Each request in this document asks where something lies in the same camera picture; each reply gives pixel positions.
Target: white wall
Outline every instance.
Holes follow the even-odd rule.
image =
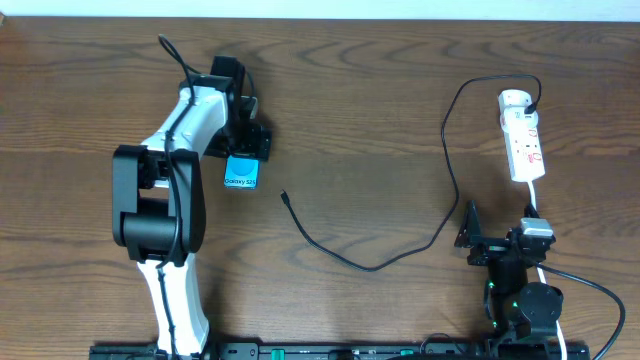
[[[640,0],[0,0],[6,15],[640,21]]]

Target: white power strip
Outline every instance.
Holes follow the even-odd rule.
[[[538,112],[525,114],[531,101],[531,95],[522,90],[505,90],[498,96],[511,180],[517,182],[533,181],[544,175]]]

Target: power strip switch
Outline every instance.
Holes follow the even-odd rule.
[[[538,137],[538,112],[525,114],[531,95],[522,90],[505,90],[498,96],[500,126],[507,144],[511,180],[533,181],[544,175],[542,148]]]

